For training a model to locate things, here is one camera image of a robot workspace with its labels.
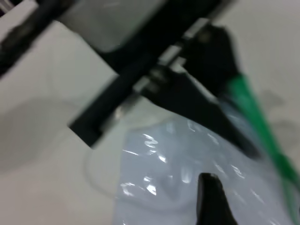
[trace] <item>white surface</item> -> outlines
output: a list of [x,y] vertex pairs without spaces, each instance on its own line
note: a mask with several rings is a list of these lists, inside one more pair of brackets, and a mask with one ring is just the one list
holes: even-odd
[[[300,3],[242,0],[221,24],[236,36],[241,61],[288,154],[300,161]],[[25,1],[0,19],[0,37],[34,7]],[[67,123],[114,72],[55,23],[0,82],[0,220],[15,225],[110,224],[113,200],[83,174],[89,148]],[[97,146],[103,189],[114,193],[125,131],[170,114],[142,101]]]

